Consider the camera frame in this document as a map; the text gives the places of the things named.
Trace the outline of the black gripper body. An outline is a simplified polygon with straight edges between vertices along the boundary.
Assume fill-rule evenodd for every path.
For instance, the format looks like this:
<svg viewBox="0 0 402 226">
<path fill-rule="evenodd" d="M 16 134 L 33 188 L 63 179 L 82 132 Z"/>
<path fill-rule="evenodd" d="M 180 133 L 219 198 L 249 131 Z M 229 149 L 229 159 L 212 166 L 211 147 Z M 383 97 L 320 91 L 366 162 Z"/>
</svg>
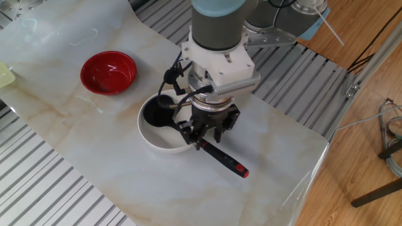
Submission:
<svg viewBox="0 0 402 226">
<path fill-rule="evenodd" d="M 220 111 L 206 111 L 195 106 L 192 107 L 191 120 L 195 126 L 218 126 L 221 125 L 224 119 L 228 116 L 228 109 Z"/>
</svg>

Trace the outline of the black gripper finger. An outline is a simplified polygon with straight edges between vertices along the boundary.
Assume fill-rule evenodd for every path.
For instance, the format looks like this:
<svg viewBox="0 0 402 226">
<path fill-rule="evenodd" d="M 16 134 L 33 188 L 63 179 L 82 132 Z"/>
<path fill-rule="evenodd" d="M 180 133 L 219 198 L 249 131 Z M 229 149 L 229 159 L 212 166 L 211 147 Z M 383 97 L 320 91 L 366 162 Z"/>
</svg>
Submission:
<svg viewBox="0 0 402 226">
<path fill-rule="evenodd" d="M 220 143 L 223 133 L 234 127 L 239 115 L 240 111 L 235 104 L 232 104 L 228 109 L 224 110 L 223 113 L 219 114 L 219 120 L 214 129 L 214 139 L 216 143 Z"/>
<path fill-rule="evenodd" d="M 177 129 L 187 144 L 194 145 L 196 150 L 201 148 L 201 137 L 195 132 L 192 120 L 178 122 Z"/>
</svg>

